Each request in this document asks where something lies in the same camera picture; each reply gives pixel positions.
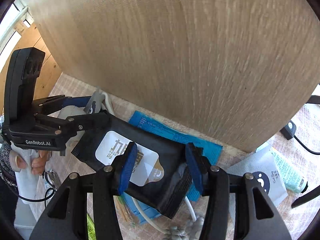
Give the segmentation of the person's left hand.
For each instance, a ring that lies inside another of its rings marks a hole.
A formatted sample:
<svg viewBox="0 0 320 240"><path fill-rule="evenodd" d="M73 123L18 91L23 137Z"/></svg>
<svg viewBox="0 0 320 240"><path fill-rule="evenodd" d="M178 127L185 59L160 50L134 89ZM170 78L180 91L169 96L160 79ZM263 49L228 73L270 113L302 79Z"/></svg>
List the person's left hand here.
<svg viewBox="0 0 320 240"><path fill-rule="evenodd" d="M39 151L39 157L34 158L31 164L27 164L19 154L13 150L9 153L9 162L11 169L14 172L20 172L25 170L27 167L31 167L31 172L34 175L41 175L44 172L46 162L50 159L52 153L50 151Z"/></svg>

